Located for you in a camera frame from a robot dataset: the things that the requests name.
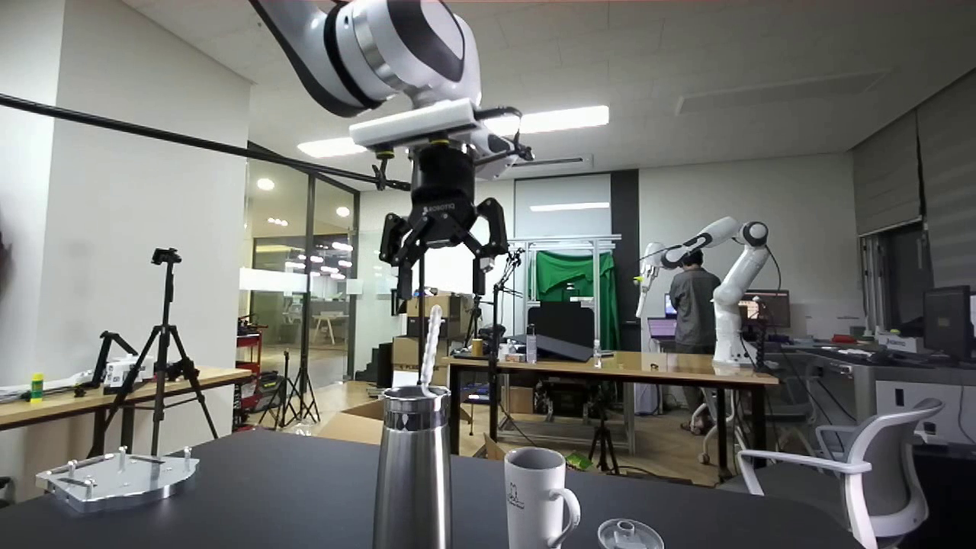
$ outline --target computer monitor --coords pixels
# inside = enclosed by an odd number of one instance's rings
[[[540,301],[528,308],[538,353],[555,359],[592,359],[592,308],[579,301]]]
[[[969,359],[972,319],[969,287],[937,287],[923,294],[923,351]]]
[[[748,316],[743,304],[748,301],[757,301],[759,311],[757,316]],[[741,311],[741,319],[762,319],[768,329],[790,329],[790,289],[748,289],[741,298],[738,298],[738,311]]]

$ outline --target wooden table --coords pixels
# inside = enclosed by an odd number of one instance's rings
[[[450,450],[457,453],[461,442],[461,388],[465,374],[484,373],[488,359],[454,359],[450,366]],[[602,377],[602,380],[636,380],[636,384],[692,384],[692,388],[718,388],[718,417],[727,417],[727,392],[743,390],[749,392],[753,416],[753,446],[766,447],[766,388],[775,388],[779,377],[738,368],[724,373],[715,366],[710,353],[639,353],[639,351],[614,351],[609,358],[571,362],[571,359],[540,359],[540,362],[510,362],[500,359],[496,373],[533,373],[533,374],[560,374],[560,377]],[[496,374],[488,374],[488,436],[496,439]],[[719,446],[719,475],[729,472],[727,450],[727,420],[718,420],[718,446]]]
[[[223,384],[240,384],[251,380],[254,373],[248,368],[200,368],[197,380],[200,390],[208,388],[223,388]],[[166,397],[188,392],[188,380],[176,377],[166,384]],[[121,446],[130,446],[135,433],[135,405],[149,402],[156,397],[156,384],[139,384],[136,390],[129,392],[126,409],[121,409]],[[12,427],[26,427],[26,424],[43,424],[43,420],[59,420],[59,417],[72,417],[72,416],[93,416],[93,450],[104,450],[104,417],[114,405],[114,392],[104,390],[86,390],[81,397],[72,397],[70,390],[60,392],[45,392],[39,402],[2,402],[0,405],[0,430]]]
[[[0,511],[2,547],[70,549],[368,549],[379,447],[291,436],[234,433],[191,450],[200,463],[174,501],[145,508],[68,514],[53,497]],[[450,549],[506,547],[502,468],[450,459]],[[814,507],[692,488],[663,478],[617,478],[568,470],[582,507],[565,549],[595,549],[599,524],[636,519],[668,549],[857,549],[853,538]]]

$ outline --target glass wall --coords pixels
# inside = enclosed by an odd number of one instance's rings
[[[238,362],[324,388],[348,374],[356,195],[251,163],[245,190]]]
[[[356,195],[338,186],[313,186],[313,238],[312,238],[312,314],[308,314],[308,362],[316,384],[348,374],[352,358],[352,296],[354,278],[354,219]]]

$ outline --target plastic lid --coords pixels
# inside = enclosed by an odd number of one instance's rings
[[[599,529],[604,549],[666,549],[666,541],[644,521],[606,519]]]

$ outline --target white mug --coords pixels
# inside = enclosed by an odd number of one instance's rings
[[[506,453],[510,549],[557,549],[579,529],[579,501],[565,488],[568,463],[549,447]]]

